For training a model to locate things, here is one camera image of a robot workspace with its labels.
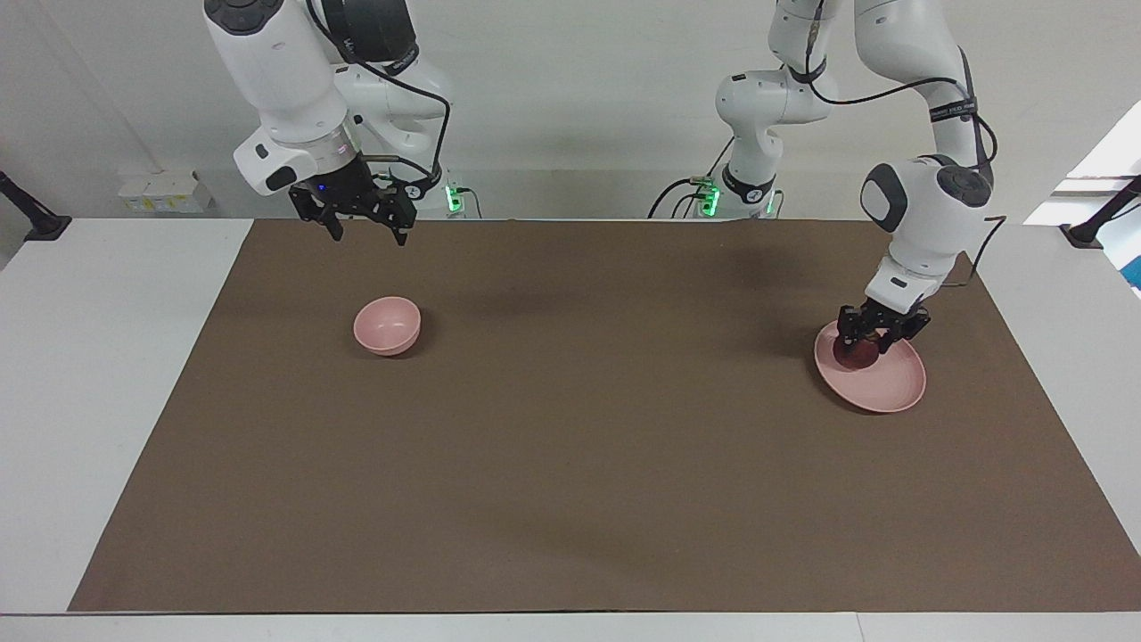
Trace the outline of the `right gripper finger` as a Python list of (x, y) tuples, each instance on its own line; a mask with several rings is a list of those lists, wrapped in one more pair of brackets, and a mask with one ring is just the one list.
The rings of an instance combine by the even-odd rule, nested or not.
[(340, 222), (342, 211), (337, 203), (324, 203), (315, 198), (307, 188), (298, 186), (290, 187), (288, 195), (302, 222), (318, 224), (335, 243), (343, 239), (343, 224)]
[(404, 182), (393, 182), (373, 190), (374, 205), (370, 210), (372, 222), (380, 224), (391, 231), (395, 243), (404, 247), (407, 243), (410, 231), (415, 227), (416, 208), (410, 198)]

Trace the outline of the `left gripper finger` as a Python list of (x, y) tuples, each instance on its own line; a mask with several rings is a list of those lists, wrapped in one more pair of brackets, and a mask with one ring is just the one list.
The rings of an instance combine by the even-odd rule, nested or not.
[(921, 308), (921, 316), (914, 318), (915, 325), (900, 332), (899, 330), (879, 330), (877, 349), (880, 355), (885, 355), (897, 342), (912, 341), (930, 323), (931, 317), (926, 308)]
[(861, 308), (844, 304), (840, 308), (836, 320), (836, 353), (851, 353), (865, 338), (861, 320)]

